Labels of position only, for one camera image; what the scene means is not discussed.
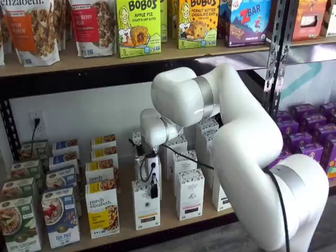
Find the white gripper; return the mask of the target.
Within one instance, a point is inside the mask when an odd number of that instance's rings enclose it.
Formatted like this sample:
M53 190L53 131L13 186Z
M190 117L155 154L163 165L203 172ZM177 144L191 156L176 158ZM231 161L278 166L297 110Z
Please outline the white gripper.
M158 155L148 155L142 162L142 180L151 181L151 199L158 198L159 184L161 178L161 163Z

